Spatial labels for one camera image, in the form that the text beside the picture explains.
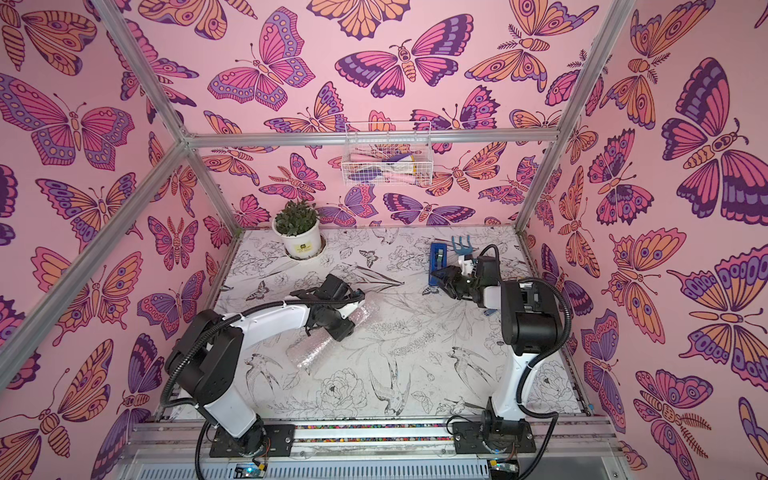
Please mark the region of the blue tape dispenser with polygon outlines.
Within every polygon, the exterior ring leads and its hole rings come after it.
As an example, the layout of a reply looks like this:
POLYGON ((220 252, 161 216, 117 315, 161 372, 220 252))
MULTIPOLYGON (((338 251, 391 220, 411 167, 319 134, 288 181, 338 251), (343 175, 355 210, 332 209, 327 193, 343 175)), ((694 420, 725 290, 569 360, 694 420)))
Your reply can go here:
POLYGON ((430 244, 428 285, 438 287, 439 280, 434 274, 447 266, 447 245, 441 242, 430 244))

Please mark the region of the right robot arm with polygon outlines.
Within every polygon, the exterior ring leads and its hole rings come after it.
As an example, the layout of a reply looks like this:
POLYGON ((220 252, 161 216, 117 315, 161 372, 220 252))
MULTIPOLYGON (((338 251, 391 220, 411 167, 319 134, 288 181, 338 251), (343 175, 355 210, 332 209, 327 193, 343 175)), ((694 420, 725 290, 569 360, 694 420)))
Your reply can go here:
POLYGON ((535 412, 527 407, 529 382, 539 364, 557 353, 571 332, 572 308, 547 282, 534 278, 504 279, 500 262, 481 256, 471 270, 445 266, 430 272, 437 286, 454 300, 470 301, 500 313, 502 342, 511 360, 483 412, 487 433, 518 433, 530 418, 555 422, 555 411, 535 412))

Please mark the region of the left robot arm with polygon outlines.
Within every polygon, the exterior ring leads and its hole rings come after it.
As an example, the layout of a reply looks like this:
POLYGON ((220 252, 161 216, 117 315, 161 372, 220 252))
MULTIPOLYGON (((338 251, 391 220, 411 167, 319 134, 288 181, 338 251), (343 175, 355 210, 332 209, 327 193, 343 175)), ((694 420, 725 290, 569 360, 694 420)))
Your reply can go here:
POLYGON ((354 332, 350 316, 365 298, 329 274, 320 286, 295 290, 285 300, 238 313, 200 311, 166 360, 160 407, 189 405, 236 441, 259 436, 261 418, 234 385, 242 351, 291 330, 321 330, 340 342, 354 332))

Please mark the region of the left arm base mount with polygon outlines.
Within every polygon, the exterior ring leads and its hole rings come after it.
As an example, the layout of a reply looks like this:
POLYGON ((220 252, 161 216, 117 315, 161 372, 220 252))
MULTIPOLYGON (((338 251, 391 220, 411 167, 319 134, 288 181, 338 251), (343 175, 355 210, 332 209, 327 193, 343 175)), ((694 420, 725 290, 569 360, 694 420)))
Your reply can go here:
POLYGON ((294 443, 295 424, 257 423, 242 437, 235 438, 218 427, 209 450, 210 458, 289 457, 294 443))

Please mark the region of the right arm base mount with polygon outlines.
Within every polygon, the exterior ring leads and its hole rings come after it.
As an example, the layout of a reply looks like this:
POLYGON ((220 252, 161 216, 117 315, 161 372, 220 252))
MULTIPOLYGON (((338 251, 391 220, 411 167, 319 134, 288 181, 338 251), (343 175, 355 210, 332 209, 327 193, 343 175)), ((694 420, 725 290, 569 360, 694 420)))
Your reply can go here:
POLYGON ((457 454, 535 453, 536 442, 525 420, 502 421, 499 425, 452 421, 447 431, 457 454))

